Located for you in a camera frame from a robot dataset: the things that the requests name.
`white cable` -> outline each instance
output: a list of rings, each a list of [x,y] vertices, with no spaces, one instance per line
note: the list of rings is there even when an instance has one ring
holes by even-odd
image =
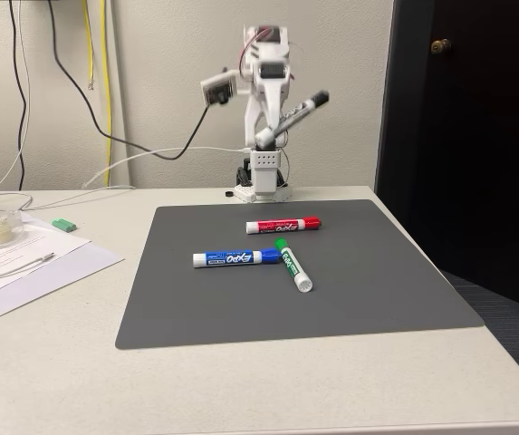
[[[303,53],[303,61],[305,62],[305,58],[306,58],[307,56],[305,55],[305,50],[303,49],[303,47],[301,47],[298,43],[296,43],[296,42],[294,42],[294,41],[289,41],[288,44],[289,44],[289,45],[295,45],[297,48],[299,48],[299,49],[302,51],[302,53]]]
[[[102,175],[104,172],[106,172],[109,169],[115,168],[118,165],[121,165],[124,162],[131,161],[134,159],[137,159],[139,157],[149,156],[150,154],[154,154],[156,152],[165,152],[165,151],[176,151],[176,150],[182,150],[182,148],[165,148],[163,150],[154,150],[154,151],[148,151],[148,152],[141,152],[140,154],[137,154],[135,156],[128,157],[126,159],[122,159],[117,161],[116,163],[111,164],[108,168],[104,168],[100,172],[96,173],[94,177],[86,181],[84,184],[82,184],[82,189],[86,189],[88,186],[91,185],[91,183],[97,179],[100,175]],[[245,149],[241,150],[228,150],[227,148],[216,148],[216,147],[191,147],[189,150],[217,150],[217,151],[226,151],[226,152],[247,152]]]
[[[26,112],[26,119],[27,121],[25,122],[25,130],[24,130],[24,136],[23,136],[23,139],[22,139],[22,148],[19,150],[19,152],[17,153],[17,156],[15,156],[15,160],[14,160],[14,163],[12,164],[12,166],[10,167],[10,169],[7,171],[7,173],[4,175],[4,177],[1,179],[0,181],[0,185],[5,181],[5,179],[7,179],[7,177],[9,176],[9,174],[12,172],[12,170],[14,169],[14,166],[15,164],[17,163],[17,161],[20,159],[20,156],[22,155],[22,153],[24,152],[24,148],[25,148],[25,136],[27,134],[27,127],[28,127],[28,123],[29,123],[29,120],[30,120],[30,73],[28,72],[27,70],[27,63],[25,62],[25,51],[24,51],[24,40],[22,39],[22,25],[21,25],[21,12],[22,12],[22,0],[20,0],[20,3],[18,5],[18,12],[17,12],[17,15],[18,15],[18,18],[17,18],[17,29],[18,29],[18,33],[20,35],[20,44],[22,45],[22,55],[23,55],[23,58],[24,58],[24,67],[25,67],[25,76],[27,78],[27,112]]]
[[[15,272],[18,272],[18,271],[21,271],[21,270],[25,269],[26,267],[28,267],[30,265],[33,265],[35,263],[44,262],[45,260],[47,260],[49,258],[52,258],[52,257],[53,257],[53,252],[51,254],[46,254],[45,256],[41,256],[39,258],[36,258],[34,261],[30,261],[29,263],[26,263],[24,265],[16,267],[15,269],[8,270],[7,272],[3,272],[2,274],[0,274],[0,278],[5,278],[7,276],[10,276],[11,274],[13,274]]]
[[[23,192],[1,192],[0,197],[6,196],[6,195],[21,195],[23,197],[27,197],[27,200],[25,201],[25,203],[23,203],[19,208],[13,208],[13,209],[17,209],[17,210],[21,210],[21,211],[33,211],[33,210],[42,210],[42,209],[46,209],[46,208],[52,208],[54,204],[59,204],[61,202],[69,201],[71,199],[83,197],[84,195],[90,195],[91,193],[99,192],[101,190],[116,190],[116,189],[133,190],[133,189],[135,189],[135,187],[120,185],[120,186],[108,186],[106,188],[97,188],[95,190],[88,190],[87,192],[81,193],[79,195],[74,195],[73,197],[69,197],[66,199],[60,199],[59,201],[54,201],[54,202],[50,202],[48,204],[44,204],[42,206],[36,206],[36,207],[31,207],[31,208],[29,208],[28,206],[30,204],[32,204],[32,202],[34,201],[34,198],[30,194],[23,193]]]
[[[283,148],[280,148],[280,150],[283,152],[285,159],[287,160],[287,177],[285,177],[285,184],[287,184],[287,181],[289,181],[289,174],[292,171],[292,165],[289,163],[289,157],[287,157],[287,153]]]
[[[90,195],[91,193],[100,192],[101,190],[116,190],[116,189],[134,190],[136,188],[134,186],[124,186],[124,185],[120,185],[120,186],[107,186],[105,188],[97,188],[95,190],[89,190],[87,192],[81,193],[80,195],[75,195],[73,197],[69,197],[69,198],[66,198],[66,199],[60,199],[59,201],[50,202],[48,204],[44,204],[43,206],[22,208],[22,211],[33,211],[33,210],[42,210],[42,209],[46,209],[46,208],[52,208],[55,204],[59,204],[61,202],[69,201],[71,199],[83,197],[84,195]]]

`wire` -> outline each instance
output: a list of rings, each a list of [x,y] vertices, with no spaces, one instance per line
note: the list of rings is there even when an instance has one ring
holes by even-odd
[[[50,17],[52,19],[53,58],[56,61],[56,63],[58,64],[58,66],[60,67],[60,69],[62,70],[62,72],[66,75],[66,77],[68,77],[68,80],[70,80],[70,82],[74,85],[76,90],[80,93],[80,95],[84,99],[84,102],[86,102],[86,105],[88,106],[88,110],[90,111],[90,115],[92,117],[92,122],[94,123],[96,130],[99,132],[99,134],[101,134],[102,136],[104,136],[106,138],[110,138],[117,142],[125,143],[127,145],[130,145],[131,147],[138,148],[139,150],[150,152],[150,150],[148,148],[145,148],[145,147],[139,145],[138,143],[134,143],[129,140],[116,138],[116,137],[111,136],[110,134],[107,134],[104,131],[102,131],[102,129],[100,128],[100,125],[98,125],[98,122],[96,121],[96,116],[94,115],[94,110],[92,109],[92,106],[90,105],[90,102],[88,101],[88,98],[86,98],[86,95],[84,95],[84,92],[82,91],[82,89],[80,88],[78,83],[72,78],[70,73],[64,68],[64,66],[62,65],[62,62],[60,62],[60,58],[58,57],[58,47],[57,47],[57,41],[56,41],[56,22],[55,22],[55,19],[53,16],[52,0],[48,0],[48,6],[50,8]],[[195,128],[195,130],[193,131],[193,134],[191,135],[187,144],[185,145],[185,147],[181,150],[181,152],[179,154],[177,154],[176,156],[173,156],[173,157],[168,157],[168,156],[162,156],[160,154],[157,154],[156,152],[153,152],[152,155],[158,157],[159,159],[163,159],[163,160],[179,159],[187,150],[188,146],[190,145],[190,142],[195,137],[195,134],[197,134],[197,131],[198,131],[198,128],[200,127],[201,122],[203,121],[203,119],[205,119],[205,115],[207,115],[207,110],[208,110],[208,106],[206,106],[205,111],[203,112],[203,116],[201,116],[201,119],[198,122],[197,127]]]
[[[268,29],[264,29],[262,30],[261,32],[259,32],[258,34],[255,34],[255,36],[253,38],[251,38],[249,40],[249,42],[245,45],[245,47],[243,47],[243,50],[241,51],[241,55],[239,56],[239,75],[241,76],[241,78],[243,80],[245,80],[246,82],[249,82],[245,76],[243,75],[243,59],[245,58],[245,54],[247,53],[247,50],[249,49],[249,47],[251,46],[252,43],[254,43],[257,39],[259,39],[260,37],[264,36],[264,35],[267,35],[267,32],[269,32],[270,34],[272,34],[274,31],[273,28],[268,28]]]
[[[69,198],[66,198],[66,199],[60,199],[59,201],[54,201],[54,202],[50,202],[48,204],[43,204],[42,206],[36,206],[36,207],[31,207],[31,208],[28,207],[28,206],[30,206],[30,204],[32,204],[32,202],[34,201],[34,198],[32,197],[32,195],[29,195],[27,193],[21,193],[21,192],[6,192],[5,193],[5,192],[1,192],[0,193],[0,197],[7,196],[7,195],[21,195],[23,197],[27,197],[27,200],[19,208],[14,208],[14,209],[20,210],[20,211],[35,211],[35,210],[43,210],[43,209],[47,209],[47,208],[53,208],[53,206],[55,206],[55,204],[60,204],[61,202],[66,202],[66,201],[70,201],[72,199],[83,197],[85,195],[90,195],[91,193],[100,192],[101,190],[118,190],[118,189],[134,190],[136,188],[134,186],[125,186],[125,185],[107,186],[105,188],[97,188],[95,190],[89,190],[89,191],[81,193],[79,195],[74,195],[73,197],[69,197]]]
[[[24,40],[22,38],[22,26],[20,24],[20,14],[21,14],[21,5],[22,5],[22,2],[20,0],[20,3],[18,4],[18,24],[19,24],[19,34],[20,34],[20,43],[22,45],[22,55],[23,55],[23,58],[24,58],[24,67],[25,67],[25,76],[27,78],[27,82],[28,82],[28,92],[27,92],[27,121],[25,123],[25,131],[24,131],[24,138],[23,138],[23,142],[22,142],[22,148],[20,149],[20,151],[17,153],[17,155],[15,156],[15,159],[14,159],[14,163],[12,163],[12,166],[10,166],[9,170],[5,173],[4,177],[0,180],[0,186],[1,184],[5,181],[5,179],[7,179],[7,177],[9,177],[9,174],[12,172],[12,170],[14,170],[14,167],[15,167],[15,164],[17,163],[17,161],[20,159],[20,157],[22,156],[22,153],[24,152],[24,148],[25,148],[25,137],[27,135],[27,129],[28,129],[28,125],[29,125],[29,121],[30,121],[30,73],[28,72],[28,69],[27,69],[27,63],[25,62],[25,51],[24,51]]]
[[[24,38],[22,34],[22,0],[17,4],[17,32],[20,38],[20,46],[22,48],[22,59],[24,60],[24,68],[25,68],[25,80],[27,81],[27,112],[25,114],[25,129],[24,136],[22,137],[22,150],[25,147],[25,138],[27,138],[27,130],[30,126],[30,108],[32,107],[31,100],[31,85],[30,85],[30,72],[27,69],[27,61],[25,60],[25,49],[24,49]]]
[[[17,46],[17,29],[15,27],[15,17],[14,17],[14,6],[12,3],[12,0],[8,0],[9,3],[9,14],[12,18],[12,28],[14,31],[14,74],[15,74],[15,81],[17,82],[17,89],[20,91],[20,95],[22,97],[22,104],[24,105],[24,108],[22,110],[22,119],[20,120],[20,128],[17,132],[17,150],[19,152],[19,158],[20,158],[20,164],[22,166],[22,176],[20,177],[20,184],[19,189],[22,190],[22,187],[24,186],[24,177],[25,177],[25,165],[24,165],[24,154],[22,154],[22,129],[24,128],[24,119],[25,119],[25,113],[27,110],[27,103],[25,102],[25,96],[24,91],[22,90],[22,84],[20,83],[20,75],[17,72],[17,61],[16,61],[16,46]]]
[[[10,275],[14,274],[15,272],[21,271],[21,270],[25,269],[26,267],[34,265],[36,263],[43,263],[44,261],[49,260],[52,257],[53,257],[53,252],[50,253],[50,254],[46,254],[45,256],[41,256],[39,258],[36,258],[35,260],[30,261],[29,263],[26,263],[26,264],[21,265],[19,267],[16,267],[15,269],[8,270],[7,272],[3,272],[2,274],[0,274],[0,278],[5,278],[7,276],[10,276]]]
[[[287,181],[289,181],[289,174],[292,171],[292,165],[289,163],[289,157],[287,157],[287,153],[285,152],[285,150],[283,148],[280,148],[280,150],[283,152],[285,159],[287,160],[287,177],[285,177],[285,183],[284,183],[284,184],[287,184]]]
[[[108,122],[108,134],[112,134],[112,102],[111,102],[111,83],[108,77],[108,52],[106,50],[106,2],[101,0],[100,29],[101,29],[101,49],[102,49],[102,71],[104,73],[104,90],[106,91],[106,117]],[[112,160],[112,139],[106,139],[106,165],[110,166]],[[106,186],[111,183],[111,172],[106,171],[104,183]]]
[[[305,50],[303,49],[303,47],[301,47],[298,43],[296,43],[294,41],[290,41],[289,45],[293,45],[293,46],[299,48],[302,51],[302,53],[303,53],[303,61],[305,62],[305,60],[307,59],[307,56],[305,55]]]
[[[88,3],[82,0],[84,10],[84,24],[86,25],[86,43],[88,44],[88,91],[94,89],[94,45],[92,44],[92,31],[88,14]]]
[[[192,150],[217,150],[217,151],[226,151],[226,152],[243,152],[245,153],[246,150],[245,149],[242,149],[242,150],[229,150],[227,148],[216,148],[216,147],[192,147],[191,148]],[[94,177],[92,177],[91,179],[89,179],[88,181],[86,181],[83,185],[82,185],[82,188],[83,189],[86,189],[88,186],[91,185],[91,183],[97,179],[100,175],[102,175],[104,172],[106,172],[107,170],[109,169],[112,169],[112,168],[115,168],[117,167],[118,165],[121,165],[122,163],[125,163],[127,161],[131,161],[131,160],[134,160],[134,159],[138,159],[139,157],[146,157],[150,154],[153,154],[155,152],[165,152],[165,151],[174,151],[174,150],[180,150],[180,148],[166,148],[164,150],[154,150],[154,151],[149,151],[149,152],[141,152],[140,154],[136,154],[134,156],[131,156],[131,157],[128,157],[126,159],[122,159],[120,161],[117,161],[116,163],[110,165],[108,168],[106,169],[103,169],[101,170],[100,172],[97,172],[96,175],[94,175]]]

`green marker cap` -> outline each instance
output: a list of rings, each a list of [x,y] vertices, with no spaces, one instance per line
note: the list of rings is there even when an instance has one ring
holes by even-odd
[[[274,245],[277,249],[281,251],[284,247],[287,247],[287,240],[285,240],[284,238],[278,238],[277,240],[275,240]]]

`green marker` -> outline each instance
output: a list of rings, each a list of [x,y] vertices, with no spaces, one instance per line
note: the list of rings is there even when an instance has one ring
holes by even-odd
[[[281,258],[287,266],[289,275],[292,276],[297,289],[302,293],[307,293],[313,289],[313,282],[310,277],[303,271],[302,267],[295,258],[292,250],[287,246],[287,241],[284,238],[275,240],[275,247],[281,252]]]

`floor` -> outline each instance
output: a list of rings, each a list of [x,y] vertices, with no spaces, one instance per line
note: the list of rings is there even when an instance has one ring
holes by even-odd
[[[442,271],[485,321],[486,327],[519,364],[519,303]]]

